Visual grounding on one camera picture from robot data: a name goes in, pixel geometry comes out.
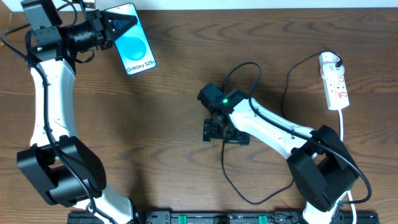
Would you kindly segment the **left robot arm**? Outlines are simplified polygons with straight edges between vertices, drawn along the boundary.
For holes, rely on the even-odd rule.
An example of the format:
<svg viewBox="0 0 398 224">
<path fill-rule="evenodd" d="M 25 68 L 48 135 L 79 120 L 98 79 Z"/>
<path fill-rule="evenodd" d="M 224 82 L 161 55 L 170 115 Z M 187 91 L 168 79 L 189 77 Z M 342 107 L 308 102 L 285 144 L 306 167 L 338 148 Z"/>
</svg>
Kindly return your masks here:
<svg viewBox="0 0 398 224">
<path fill-rule="evenodd" d="M 111 48 L 138 22 L 81 1 L 85 20 L 64 26 L 52 1 L 22 1 L 30 22 L 25 60 L 35 83 L 35 128 L 17 165 L 49 205 L 82 209 L 105 223 L 138 223 L 132 202 L 106 181 L 99 157 L 78 138 L 73 110 L 77 54 Z"/>
</svg>

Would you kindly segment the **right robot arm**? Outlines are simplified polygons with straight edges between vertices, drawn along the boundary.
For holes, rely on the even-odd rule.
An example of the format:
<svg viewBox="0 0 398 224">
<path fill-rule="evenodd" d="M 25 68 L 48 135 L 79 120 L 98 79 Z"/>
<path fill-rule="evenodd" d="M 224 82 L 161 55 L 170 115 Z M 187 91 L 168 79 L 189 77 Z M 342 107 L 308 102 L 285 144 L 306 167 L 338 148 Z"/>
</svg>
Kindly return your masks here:
<svg viewBox="0 0 398 224">
<path fill-rule="evenodd" d="M 262 107 L 241 90 L 223 93 L 213 83 L 203 87 L 198 101 L 210 112 L 203 139 L 248 145 L 254 136 L 287 161 L 293 180 L 306 200 L 307 223 L 331 223 L 338 204 L 358 179 L 358 166 L 339 135 L 323 125 L 300 126 Z"/>
</svg>

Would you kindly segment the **blue Galaxy smartphone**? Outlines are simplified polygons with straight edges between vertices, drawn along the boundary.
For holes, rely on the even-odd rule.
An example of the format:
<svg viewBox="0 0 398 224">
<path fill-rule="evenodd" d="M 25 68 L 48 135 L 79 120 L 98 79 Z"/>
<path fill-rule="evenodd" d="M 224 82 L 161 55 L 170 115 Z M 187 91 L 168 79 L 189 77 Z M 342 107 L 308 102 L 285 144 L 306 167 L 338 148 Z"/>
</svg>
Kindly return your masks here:
<svg viewBox="0 0 398 224">
<path fill-rule="evenodd" d="M 120 6 L 109 8 L 106 12 L 135 16 L 137 24 L 127 30 L 116 41 L 115 45 L 129 76 L 155 68 L 157 62 L 147 40 L 140 18 L 133 3 L 129 2 Z"/>
</svg>

